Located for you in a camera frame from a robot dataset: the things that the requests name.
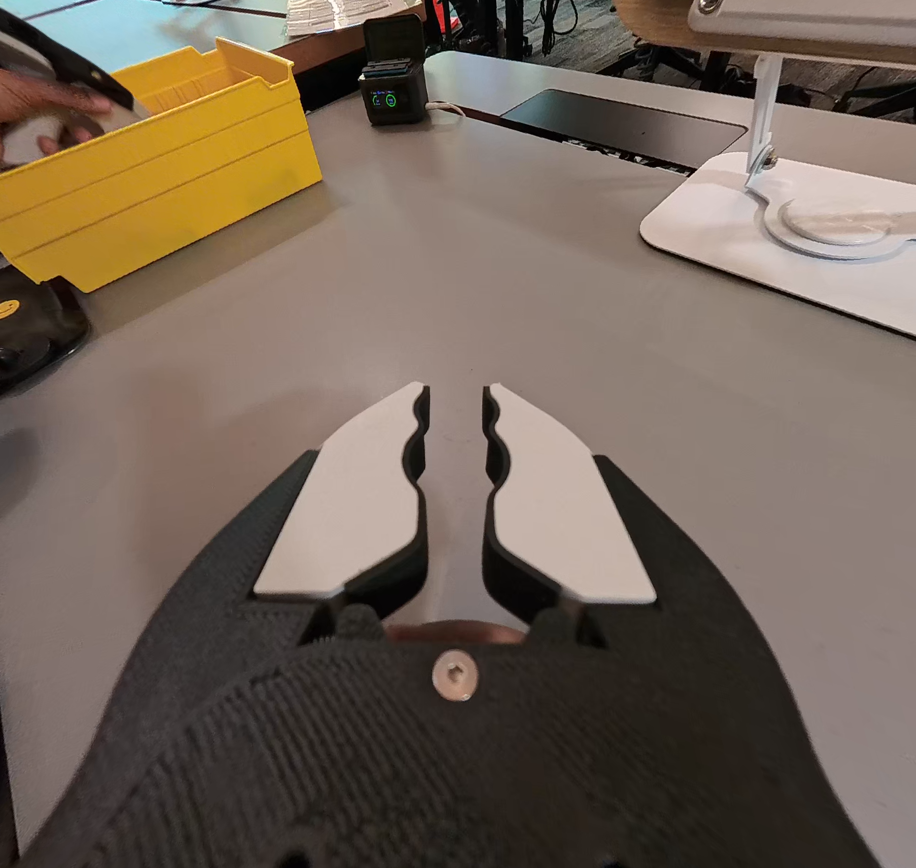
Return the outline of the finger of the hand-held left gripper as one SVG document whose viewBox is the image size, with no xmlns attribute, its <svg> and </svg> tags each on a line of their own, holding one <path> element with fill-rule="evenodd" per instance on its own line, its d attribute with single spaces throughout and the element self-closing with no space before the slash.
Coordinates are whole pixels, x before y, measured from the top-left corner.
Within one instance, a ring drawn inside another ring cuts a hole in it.
<svg viewBox="0 0 916 868">
<path fill-rule="evenodd" d="M 125 88 L 89 89 L 89 93 L 107 102 L 107 110 L 89 116 L 92 138 L 124 129 L 149 117 L 151 112 Z"/>
</svg>

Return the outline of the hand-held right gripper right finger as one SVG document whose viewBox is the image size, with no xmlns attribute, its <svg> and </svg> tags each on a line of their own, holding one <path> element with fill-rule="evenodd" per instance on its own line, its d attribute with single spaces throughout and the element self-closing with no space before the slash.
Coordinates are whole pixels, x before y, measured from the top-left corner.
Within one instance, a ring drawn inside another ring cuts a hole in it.
<svg viewBox="0 0 916 868">
<path fill-rule="evenodd" d="M 647 607 L 657 591 L 598 462 L 568 427 L 501 383 L 483 391 L 483 580 L 525 624 L 544 610 Z"/>
</svg>

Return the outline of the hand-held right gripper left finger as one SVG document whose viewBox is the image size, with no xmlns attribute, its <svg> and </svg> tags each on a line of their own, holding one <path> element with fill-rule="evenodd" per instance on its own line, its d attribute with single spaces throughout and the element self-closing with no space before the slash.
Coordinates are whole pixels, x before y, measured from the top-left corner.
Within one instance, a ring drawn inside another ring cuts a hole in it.
<svg viewBox="0 0 916 868">
<path fill-rule="evenodd" d="M 349 603 L 384 619 L 416 597 L 429 569 L 426 466 L 429 387 L 410 382 L 322 444 L 253 595 Z"/>
</svg>

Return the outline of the yellow storage bin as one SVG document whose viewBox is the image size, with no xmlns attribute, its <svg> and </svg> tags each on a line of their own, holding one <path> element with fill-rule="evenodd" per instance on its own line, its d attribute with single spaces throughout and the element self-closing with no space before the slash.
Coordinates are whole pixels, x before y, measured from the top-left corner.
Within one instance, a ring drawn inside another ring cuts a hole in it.
<svg viewBox="0 0 916 868">
<path fill-rule="evenodd" d="M 2 256 L 90 293 L 322 179 L 293 62 L 217 38 L 114 74 L 149 118 L 2 175 Z"/>
</svg>

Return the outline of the person's left hand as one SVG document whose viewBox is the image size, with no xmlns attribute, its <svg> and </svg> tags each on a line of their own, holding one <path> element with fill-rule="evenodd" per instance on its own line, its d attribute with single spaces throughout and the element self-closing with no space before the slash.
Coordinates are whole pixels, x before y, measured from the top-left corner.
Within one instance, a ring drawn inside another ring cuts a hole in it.
<svg viewBox="0 0 916 868">
<path fill-rule="evenodd" d="M 64 109 L 84 115 L 104 115 L 112 102 L 83 87 L 50 82 L 1 71 L 1 124 L 17 124 L 31 116 Z"/>
</svg>

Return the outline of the black pouch yellow smiley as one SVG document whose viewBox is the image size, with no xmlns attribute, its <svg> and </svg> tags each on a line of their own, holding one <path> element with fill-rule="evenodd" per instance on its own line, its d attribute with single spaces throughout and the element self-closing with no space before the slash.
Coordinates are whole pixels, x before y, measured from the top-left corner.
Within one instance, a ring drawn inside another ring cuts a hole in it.
<svg viewBox="0 0 916 868">
<path fill-rule="evenodd" d="M 1 395 L 26 387 L 80 348 L 92 326 L 63 278 L 36 283 L 1 270 Z"/>
</svg>

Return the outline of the stack of clear sheets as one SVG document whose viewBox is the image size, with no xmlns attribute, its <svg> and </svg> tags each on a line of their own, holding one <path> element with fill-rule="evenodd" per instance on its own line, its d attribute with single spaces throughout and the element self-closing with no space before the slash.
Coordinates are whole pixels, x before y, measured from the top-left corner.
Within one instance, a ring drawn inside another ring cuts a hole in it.
<svg viewBox="0 0 916 868">
<path fill-rule="evenodd" d="M 288 38 L 328 34 L 361 26 L 366 20 L 406 12 L 424 0 L 289 0 L 285 18 Z"/>
</svg>

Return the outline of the black battery charger case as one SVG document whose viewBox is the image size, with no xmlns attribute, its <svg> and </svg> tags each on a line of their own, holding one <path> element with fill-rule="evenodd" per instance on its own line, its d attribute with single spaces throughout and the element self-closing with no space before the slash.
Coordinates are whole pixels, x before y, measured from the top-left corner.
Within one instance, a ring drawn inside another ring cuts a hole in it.
<svg viewBox="0 0 916 868">
<path fill-rule="evenodd" d="M 358 78 L 365 112 L 374 127 L 426 120 L 425 34 L 415 14 L 367 19 L 363 23 L 365 64 Z"/>
</svg>

